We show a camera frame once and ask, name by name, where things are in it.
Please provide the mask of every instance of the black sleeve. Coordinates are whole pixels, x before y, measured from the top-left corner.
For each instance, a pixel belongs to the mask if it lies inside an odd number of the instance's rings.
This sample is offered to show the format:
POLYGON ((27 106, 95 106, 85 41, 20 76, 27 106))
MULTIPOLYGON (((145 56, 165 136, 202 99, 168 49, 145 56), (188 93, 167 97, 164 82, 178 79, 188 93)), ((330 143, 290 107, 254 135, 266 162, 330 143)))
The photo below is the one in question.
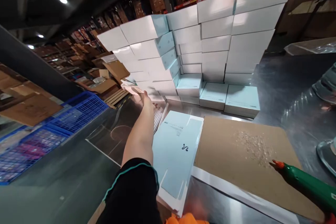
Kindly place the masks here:
POLYGON ((148 161, 141 158, 129 160, 116 179, 97 224, 162 223, 156 202, 155 171, 148 161))

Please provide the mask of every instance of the stack of boxes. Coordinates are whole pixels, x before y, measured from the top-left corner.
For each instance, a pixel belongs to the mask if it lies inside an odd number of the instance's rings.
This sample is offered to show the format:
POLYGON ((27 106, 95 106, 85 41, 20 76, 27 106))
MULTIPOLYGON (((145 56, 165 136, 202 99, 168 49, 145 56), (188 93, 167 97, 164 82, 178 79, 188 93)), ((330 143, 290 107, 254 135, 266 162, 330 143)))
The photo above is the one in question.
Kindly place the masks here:
POLYGON ((250 84, 286 1, 205 0, 122 24, 99 39, 152 100, 254 117, 257 88, 240 85, 250 84))

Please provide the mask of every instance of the metal table surface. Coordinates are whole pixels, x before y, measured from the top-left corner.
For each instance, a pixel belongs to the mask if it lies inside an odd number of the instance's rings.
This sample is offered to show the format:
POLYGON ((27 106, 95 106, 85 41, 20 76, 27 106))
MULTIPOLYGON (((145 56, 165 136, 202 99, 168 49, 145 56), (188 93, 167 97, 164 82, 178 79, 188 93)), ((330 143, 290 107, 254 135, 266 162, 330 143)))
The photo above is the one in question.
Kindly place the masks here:
MULTIPOLYGON (((335 107, 322 101, 311 89, 335 61, 336 54, 264 57, 251 82, 251 86, 258 87, 260 101, 260 112, 254 120, 171 100, 168 110, 281 127, 286 131, 303 170, 336 186, 336 179, 316 154, 318 143, 336 136, 335 107)), ((198 219, 217 224, 278 223, 193 177, 189 185, 184 212, 191 212, 198 219)), ((301 216, 298 218, 301 223, 312 223, 301 216)))

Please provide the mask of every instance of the blue plastic crate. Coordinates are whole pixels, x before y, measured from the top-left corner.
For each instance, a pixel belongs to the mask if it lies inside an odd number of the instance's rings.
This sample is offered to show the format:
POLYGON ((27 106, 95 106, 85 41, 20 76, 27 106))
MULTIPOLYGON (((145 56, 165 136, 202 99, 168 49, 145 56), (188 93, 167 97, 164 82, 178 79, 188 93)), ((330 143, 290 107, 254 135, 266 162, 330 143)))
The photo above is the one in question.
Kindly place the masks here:
POLYGON ((59 146, 69 136, 49 129, 45 126, 29 133, 23 126, 0 139, 0 185, 7 185, 20 176, 25 170, 35 164, 43 156, 59 146), (15 135, 26 134, 18 142, 13 141, 15 135))
POLYGON ((97 95, 85 91, 62 104, 58 116, 45 126, 68 136, 73 135, 108 108, 97 95))

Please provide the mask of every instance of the teal sleeve trim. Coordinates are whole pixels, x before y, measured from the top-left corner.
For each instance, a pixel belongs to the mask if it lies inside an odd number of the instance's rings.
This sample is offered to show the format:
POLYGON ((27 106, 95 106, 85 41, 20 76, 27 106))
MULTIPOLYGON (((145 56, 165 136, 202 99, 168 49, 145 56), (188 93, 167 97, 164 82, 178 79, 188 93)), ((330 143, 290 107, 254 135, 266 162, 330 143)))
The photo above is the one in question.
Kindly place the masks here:
POLYGON ((114 185, 116 184, 118 178, 119 178, 121 175, 125 174, 126 172, 128 172, 128 171, 130 171, 130 170, 132 170, 132 169, 137 168, 137 167, 140 166, 140 165, 145 165, 145 166, 150 167, 150 168, 153 169, 154 174, 155 174, 155 180, 156 180, 156 192, 158 192, 158 191, 159 191, 159 181, 158 181, 158 178, 157 178, 157 177, 158 177, 158 173, 156 172, 156 170, 154 169, 153 166, 148 165, 148 164, 146 164, 146 163, 140 163, 140 164, 137 164, 136 166, 132 166, 132 167, 128 168, 127 170, 125 170, 125 171, 119 173, 119 175, 116 177, 115 181, 113 182, 111 188, 109 188, 109 189, 106 191, 103 201, 106 200, 106 197, 107 197, 108 192, 111 191, 111 190, 113 189, 114 185))

